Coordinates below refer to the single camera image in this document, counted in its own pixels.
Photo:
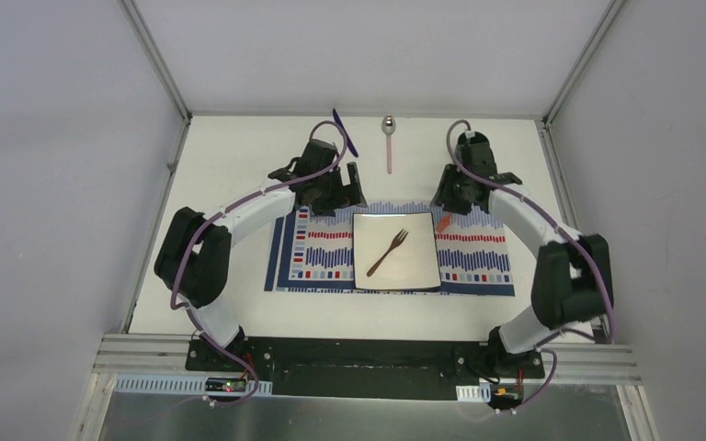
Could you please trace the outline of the blue striped placemat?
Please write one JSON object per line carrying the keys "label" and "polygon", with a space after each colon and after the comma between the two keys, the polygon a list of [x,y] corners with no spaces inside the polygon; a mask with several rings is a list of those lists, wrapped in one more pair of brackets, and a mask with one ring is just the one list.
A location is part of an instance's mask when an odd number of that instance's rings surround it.
{"label": "blue striped placemat", "polygon": [[506,229],[474,207],[374,201],[333,216],[276,220],[265,289],[286,292],[515,294]]}

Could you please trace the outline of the brown wooden fork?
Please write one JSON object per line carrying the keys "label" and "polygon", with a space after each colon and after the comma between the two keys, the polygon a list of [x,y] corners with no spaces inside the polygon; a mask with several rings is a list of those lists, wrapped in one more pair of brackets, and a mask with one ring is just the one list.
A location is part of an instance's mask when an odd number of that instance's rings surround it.
{"label": "brown wooden fork", "polygon": [[367,277],[371,277],[381,266],[382,262],[388,257],[388,255],[401,244],[404,243],[409,231],[406,229],[401,229],[397,234],[394,235],[388,249],[382,254],[382,256],[369,268],[366,273]]}

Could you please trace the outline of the metal spoon pink handle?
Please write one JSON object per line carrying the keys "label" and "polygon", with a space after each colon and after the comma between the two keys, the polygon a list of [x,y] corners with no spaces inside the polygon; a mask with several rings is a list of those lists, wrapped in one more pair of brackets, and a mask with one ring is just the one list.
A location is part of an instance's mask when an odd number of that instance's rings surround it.
{"label": "metal spoon pink handle", "polygon": [[393,115],[386,115],[381,122],[381,131],[385,136],[386,171],[389,175],[393,172],[393,134],[395,129]]}

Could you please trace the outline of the white square plate black rim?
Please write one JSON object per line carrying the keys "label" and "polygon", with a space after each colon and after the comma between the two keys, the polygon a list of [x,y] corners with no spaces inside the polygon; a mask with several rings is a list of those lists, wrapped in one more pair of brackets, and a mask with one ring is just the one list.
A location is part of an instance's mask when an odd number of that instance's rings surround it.
{"label": "white square plate black rim", "polygon": [[[410,214],[356,214],[352,220],[352,251],[355,288],[367,291],[437,291],[441,281],[433,216]],[[401,229],[409,231],[378,270],[369,268],[388,249]]]}

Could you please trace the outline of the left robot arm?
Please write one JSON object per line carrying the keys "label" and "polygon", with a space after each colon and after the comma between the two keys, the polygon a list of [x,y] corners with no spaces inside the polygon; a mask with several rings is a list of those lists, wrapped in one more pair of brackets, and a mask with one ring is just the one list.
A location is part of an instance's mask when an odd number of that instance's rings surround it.
{"label": "left robot arm", "polygon": [[280,168],[260,187],[207,215],[189,207],[170,222],[154,263],[154,273],[170,290],[169,305],[183,310],[201,336],[211,342],[208,358],[221,371],[237,369],[244,348],[235,341],[243,330],[234,308],[222,293],[229,278],[231,252],[244,238],[300,208],[317,216],[333,216],[352,206],[365,206],[356,163],[322,175],[299,176]]}

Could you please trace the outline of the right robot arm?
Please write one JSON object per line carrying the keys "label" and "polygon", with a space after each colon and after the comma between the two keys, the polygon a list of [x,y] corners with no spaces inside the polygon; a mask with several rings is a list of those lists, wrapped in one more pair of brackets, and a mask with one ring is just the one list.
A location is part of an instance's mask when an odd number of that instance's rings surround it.
{"label": "right robot arm", "polygon": [[484,362],[493,374],[510,375],[573,324],[611,315],[607,241],[555,220],[515,175],[481,178],[447,164],[432,202],[461,215],[480,208],[515,233],[536,259],[529,306],[489,334]]}

